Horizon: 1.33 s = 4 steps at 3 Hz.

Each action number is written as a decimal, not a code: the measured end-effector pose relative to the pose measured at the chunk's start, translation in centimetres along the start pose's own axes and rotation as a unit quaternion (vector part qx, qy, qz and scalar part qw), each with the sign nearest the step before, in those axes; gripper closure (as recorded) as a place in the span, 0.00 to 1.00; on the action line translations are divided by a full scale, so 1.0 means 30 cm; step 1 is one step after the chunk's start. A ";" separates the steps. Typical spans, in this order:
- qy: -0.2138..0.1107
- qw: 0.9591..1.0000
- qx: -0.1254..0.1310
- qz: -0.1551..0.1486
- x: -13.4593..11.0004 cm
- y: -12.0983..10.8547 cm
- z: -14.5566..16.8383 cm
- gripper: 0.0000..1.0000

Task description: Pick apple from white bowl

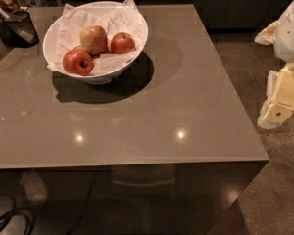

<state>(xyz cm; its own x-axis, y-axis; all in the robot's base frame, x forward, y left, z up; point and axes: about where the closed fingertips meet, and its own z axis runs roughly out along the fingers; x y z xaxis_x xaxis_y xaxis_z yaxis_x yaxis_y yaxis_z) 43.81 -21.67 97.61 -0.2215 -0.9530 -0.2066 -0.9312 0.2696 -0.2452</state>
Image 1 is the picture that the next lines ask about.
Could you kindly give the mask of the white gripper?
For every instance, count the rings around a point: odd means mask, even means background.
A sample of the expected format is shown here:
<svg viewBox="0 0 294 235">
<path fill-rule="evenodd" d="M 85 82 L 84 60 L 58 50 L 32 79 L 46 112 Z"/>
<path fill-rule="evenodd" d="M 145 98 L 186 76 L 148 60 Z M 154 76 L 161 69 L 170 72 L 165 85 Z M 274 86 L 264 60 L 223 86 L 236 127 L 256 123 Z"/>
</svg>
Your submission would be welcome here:
<svg viewBox="0 0 294 235">
<path fill-rule="evenodd" d="M 263 129 L 282 126 L 294 113 L 294 0 L 274 21 L 259 32 L 254 41 L 269 46 L 274 55 L 286 66 L 280 71 L 271 70 L 267 81 L 267 99 L 264 101 L 257 125 Z"/>
</svg>

